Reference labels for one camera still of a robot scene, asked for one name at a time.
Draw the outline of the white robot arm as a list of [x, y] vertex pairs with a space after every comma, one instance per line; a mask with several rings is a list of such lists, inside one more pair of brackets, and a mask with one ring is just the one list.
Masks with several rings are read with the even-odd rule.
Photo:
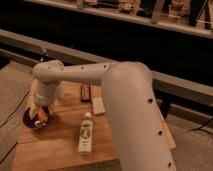
[[37, 80], [33, 105], [24, 113], [29, 128], [45, 122], [38, 111], [49, 110], [63, 81], [99, 85], [122, 171], [176, 171], [153, 92], [149, 68], [140, 62], [108, 62], [66, 66], [59, 60], [33, 67]]

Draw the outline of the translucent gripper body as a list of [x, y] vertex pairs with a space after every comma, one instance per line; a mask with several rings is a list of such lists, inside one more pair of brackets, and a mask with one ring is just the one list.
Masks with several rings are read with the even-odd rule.
[[30, 92], [28, 107], [29, 118], [33, 120], [38, 113], [38, 111], [42, 107], [46, 107], [48, 109], [48, 114], [52, 116], [53, 112], [53, 104], [55, 101], [55, 93], [48, 92], [46, 90], [42, 90], [39, 88], [35, 88]]

